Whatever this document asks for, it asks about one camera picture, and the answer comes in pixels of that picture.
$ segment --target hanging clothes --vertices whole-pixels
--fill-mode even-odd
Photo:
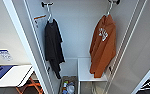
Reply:
[[[50,62],[52,70],[55,72],[56,77],[60,77],[60,63],[65,62],[62,48],[61,48],[62,38],[59,32],[58,24],[53,19],[53,23],[47,22],[45,27],[45,59]]]
[[[90,73],[101,78],[109,62],[116,55],[116,26],[111,15],[103,16],[95,27],[91,46]]]

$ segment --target black jacket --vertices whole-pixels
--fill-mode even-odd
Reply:
[[[59,32],[57,22],[53,19],[53,23],[47,22],[45,27],[45,59],[50,62],[52,70],[55,72],[58,79],[60,79],[59,64],[65,62],[62,48],[62,38]]]

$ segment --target box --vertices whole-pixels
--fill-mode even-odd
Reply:
[[[74,94],[78,93],[78,80],[77,80],[77,76],[63,76],[61,83],[60,83],[60,89],[59,89],[59,94],[62,94],[62,88],[63,88],[63,83],[64,81],[69,81],[69,82],[73,82],[74,83]]]

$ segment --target shelf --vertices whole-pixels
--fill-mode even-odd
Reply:
[[[78,78],[79,81],[107,81],[106,75],[102,75],[101,78],[94,78],[94,74],[90,71],[91,59],[90,58],[78,58]]]

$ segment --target orange jacket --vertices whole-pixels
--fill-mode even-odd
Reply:
[[[90,47],[90,73],[100,78],[106,66],[116,54],[116,26],[111,17],[103,16],[95,27]]]

